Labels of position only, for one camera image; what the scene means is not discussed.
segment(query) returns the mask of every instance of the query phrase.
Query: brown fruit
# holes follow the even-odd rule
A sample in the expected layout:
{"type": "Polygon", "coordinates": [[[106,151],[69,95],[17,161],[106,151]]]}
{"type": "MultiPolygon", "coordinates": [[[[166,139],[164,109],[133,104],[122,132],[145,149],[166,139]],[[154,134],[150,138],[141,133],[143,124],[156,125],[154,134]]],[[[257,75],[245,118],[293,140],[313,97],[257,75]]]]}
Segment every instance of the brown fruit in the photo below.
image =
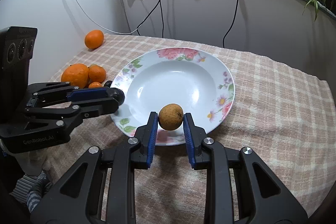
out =
{"type": "Polygon", "coordinates": [[[106,79],[106,71],[103,67],[93,64],[89,67],[89,77],[92,82],[102,83],[106,79]]]}
{"type": "Polygon", "coordinates": [[[89,85],[89,88],[100,88],[102,87],[102,84],[99,83],[99,82],[92,82],[90,85],[89,85]]]}
{"type": "Polygon", "coordinates": [[[159,124],[164,130],[175,130],[183,121],[183,109],[177,104],[163,107],[159,113],[159,124]]]}
{"type": "Polygon", "coordinates": [[[101,30],[93,30],[85,36],[84,42],[86,47],[93,50],[103,44],[104,34],[101,30]]]}
{"type": "Polygon", "coordinates": [[[84,88],[89,82],[89,68],[84,64],[73,64],[65,69],[61,82],[70,82],[70,85],[84,88]]]}

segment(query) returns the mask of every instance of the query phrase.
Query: orange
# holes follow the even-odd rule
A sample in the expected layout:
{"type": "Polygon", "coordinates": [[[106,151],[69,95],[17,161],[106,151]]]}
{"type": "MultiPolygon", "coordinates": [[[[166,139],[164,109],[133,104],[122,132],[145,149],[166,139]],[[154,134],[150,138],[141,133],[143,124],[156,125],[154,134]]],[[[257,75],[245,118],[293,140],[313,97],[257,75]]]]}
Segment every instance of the orange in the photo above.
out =
{"type": "Polygon", "coordinates": [[[90,49],[95,49],[101,46],[104,41],[104,34],[101,30],[93,30],[89,32],[84,39],[85,45],[90,49]]]}
{"type": "Polygon", "coordinates": [[[66,68],[61,76],[61,82],[70,82],[70,85],[84,88],[89,82],[89,68],[84,64],[74,64],[66,68]]]}
{"type": "Polygon", "coordinates": [[[103,67],[93,64],[89,67],[89,77],[92,82],[102,83],[106,79],[106,71],[103,67]]]}
{"type": "Polygon", "coordinates": [[[90,85],[89,85],[89,88],[100,88],[102,87],[101,83],[99,82],[92,82],[90,85]]]}

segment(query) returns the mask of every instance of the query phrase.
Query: floral plate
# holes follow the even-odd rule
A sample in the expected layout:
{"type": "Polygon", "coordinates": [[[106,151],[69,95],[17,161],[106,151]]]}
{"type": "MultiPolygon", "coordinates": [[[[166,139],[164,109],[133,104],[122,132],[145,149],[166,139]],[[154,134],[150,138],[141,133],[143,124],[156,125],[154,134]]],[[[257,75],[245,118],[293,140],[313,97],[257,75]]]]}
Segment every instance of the floral plate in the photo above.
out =
{"type": "MultiPolygon", "coordinates": [[[[232,75],[218,58],[182,47],[139,56],[118,73],[111,87],[125,93],[125,102],[111,117],[129,137],[147,124],[151,111],[159,113],[171,103],[190,112],[195,125],[209,133],[225,119],[235,98],[232,75]]],[[[183,143],[183,125],[173,131],[158,127],[156,145],[183,143]]]]}

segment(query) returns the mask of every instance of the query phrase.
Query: table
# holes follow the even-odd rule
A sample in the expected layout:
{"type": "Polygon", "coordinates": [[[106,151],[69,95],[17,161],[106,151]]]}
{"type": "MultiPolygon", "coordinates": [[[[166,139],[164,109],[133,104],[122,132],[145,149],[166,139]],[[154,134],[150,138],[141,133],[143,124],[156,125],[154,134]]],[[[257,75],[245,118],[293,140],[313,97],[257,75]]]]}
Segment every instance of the table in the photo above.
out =
{"type": "MultiPolygon", "coordinates": [[[[336,178],[336,111],[327,82],[250,52],[108,34],[101,47],[84,49],[51,81],[60,81],[74,63],[103,66],[113,80],[137,56],[164,47],[201,49],[225,63],[236,83],[235,103],[210,136],[229,148],[253,148],[311,215],[336,178]]],[[[70,142],[48,148],[44,169],[56,182],[90,146],[104,149],[126,138],[109,115],[86,119],[70,142]]],[[[156,147],[151,168],[136,170],[135,177],[138,223],[202,223],[206,173],[191,169],[184,145],[156,147]]]]}

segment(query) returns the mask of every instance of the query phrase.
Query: blue gripper pad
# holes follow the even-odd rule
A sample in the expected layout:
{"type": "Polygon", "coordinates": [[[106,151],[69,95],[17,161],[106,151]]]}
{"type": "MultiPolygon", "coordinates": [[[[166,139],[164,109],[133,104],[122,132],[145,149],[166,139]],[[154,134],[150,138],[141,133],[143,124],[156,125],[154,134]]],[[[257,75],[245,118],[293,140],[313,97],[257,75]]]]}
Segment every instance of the blue gripper pad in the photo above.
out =
{"type": "Polygon", "coordinates": [[[147,167],[151,167],[151,163],[153,162],[155,142],[156,142],[156,134],[158,132],[158,114],[155,113],[151,134],[148,141],[148,152],[147,152],[147,167]]]}
{"type": "Polygon", "coordinates": [[[190,132],[189,123],[187,120],[186,115],[183,116],[183,132],[185,138],[185,145],[187,148],[189,163],[191,164],[191,168],[195,168],[195,149],[194,149],[194,142],[190,132]]]}
{"type": "Polygon", "coordinates": [[[108,96],[107,89],[108,87],[74,90],[67,96],[67,100],[68,102],[80,102],[106,98],[108,96]]]}

